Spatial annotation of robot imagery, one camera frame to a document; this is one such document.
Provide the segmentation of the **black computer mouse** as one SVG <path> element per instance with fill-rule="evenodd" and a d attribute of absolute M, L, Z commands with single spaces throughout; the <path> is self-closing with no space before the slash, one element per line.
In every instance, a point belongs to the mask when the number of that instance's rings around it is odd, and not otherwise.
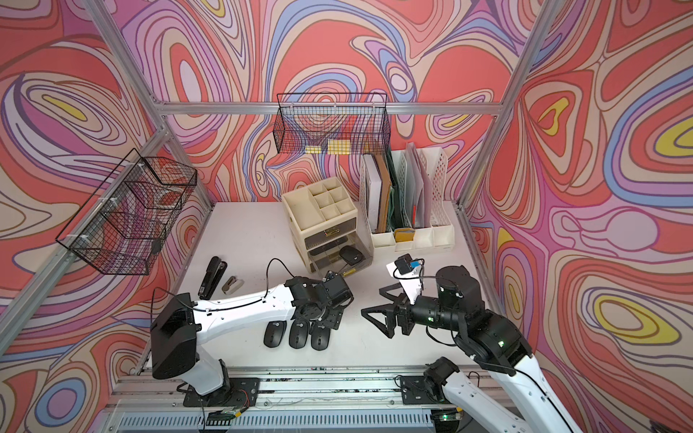
<path fill-rule="evenodd" d="M 263 344 L 268 348 L 277 348 L 283 341 L 286 328 L 286 320 L 270 321 L 265 328 Z"/>
<path fill-rule="evenodd" d="M 296 319 L 292 322 L 289 333 L 289 346 L 293 349 L 302 349 L 306 346 L 310 335 L 310 322 Z"/>
<path fill-rule="evenodd" d="M 314 323 L 310 329 L 311 348 L 316 351 L 324 351 L 330 344 L 331 329 Z"/>
<path fill-rule="evenodd" d="M 339 250 L 339 257 L 348 266 L 354 266 L 364 261 L 364 254 L 353 245 L 346 245 Z"/>

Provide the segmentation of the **beige drawer organizer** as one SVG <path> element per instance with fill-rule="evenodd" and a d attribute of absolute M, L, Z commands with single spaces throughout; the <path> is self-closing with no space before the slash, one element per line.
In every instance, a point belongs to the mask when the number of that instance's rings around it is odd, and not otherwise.
<path fill-rule="evenodd" d="M 337 177 L 314 182 L 282 195 L 292 241 L 309 272 L 337 240 L 357 231 L 357 207 Z"/>

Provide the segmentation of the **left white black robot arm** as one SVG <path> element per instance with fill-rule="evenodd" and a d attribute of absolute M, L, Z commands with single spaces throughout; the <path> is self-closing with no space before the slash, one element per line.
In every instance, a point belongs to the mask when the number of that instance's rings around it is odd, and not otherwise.
<path fill-rule="evenodd" d="M 221 301 L 174 296 L 150 326 L 152 376 L 178 379 L 200 396 L 230 387 L 226 365 L 204 345 L 232 331 L 258 323 L 302 319 L 337 329 L 354 299 L 344 277 L 330 272 L 325 280 L 293 277 L 249 295 Z"/>

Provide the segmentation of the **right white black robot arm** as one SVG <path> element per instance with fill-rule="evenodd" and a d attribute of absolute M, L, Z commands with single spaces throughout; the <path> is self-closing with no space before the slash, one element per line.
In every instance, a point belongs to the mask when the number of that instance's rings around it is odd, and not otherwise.
<path fill-rule="evenodd" d="M 427 280 L 421 265 L 391 264 L 395 283 L 379 290 L 388 301 L 361 311 L 386 337 L 400 329 L 410 335 L 417 325 L 447 330 L 452 344 L 505 390 L 517 411 L 490 397 L 447 357 L 422 375 L 423 389 L 435 402 L 447 402 L 489 432 L 579 432 L 566 407 L 545 378 L 529 342 L 517 326 L 489 310 L 479 281 L 462 265 L 446 266 L 432 276 L 434 297 L 422 295 Z"/>

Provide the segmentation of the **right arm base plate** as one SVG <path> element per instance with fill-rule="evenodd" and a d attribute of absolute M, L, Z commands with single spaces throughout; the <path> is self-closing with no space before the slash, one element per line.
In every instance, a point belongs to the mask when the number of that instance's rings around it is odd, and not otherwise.
<path fill-rule="evenodd" d="M 403 405 L 442 405 L 449 401 L 442 393 L 433 391 L 423 376 L 397 375 L 393 379 L 400 391 Z"/>

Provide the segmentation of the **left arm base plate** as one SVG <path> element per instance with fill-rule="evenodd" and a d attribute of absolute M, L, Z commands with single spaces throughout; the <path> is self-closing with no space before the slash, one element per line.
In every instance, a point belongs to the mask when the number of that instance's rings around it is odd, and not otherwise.
<path fill-rule="evenodd" d="M 189 385 L 184 392 L 183 406 L 187 408 L 250 408 L 256 405 L 260 379 L 256 377 L 229 378 L 218 390 L 202 396 Z"/>

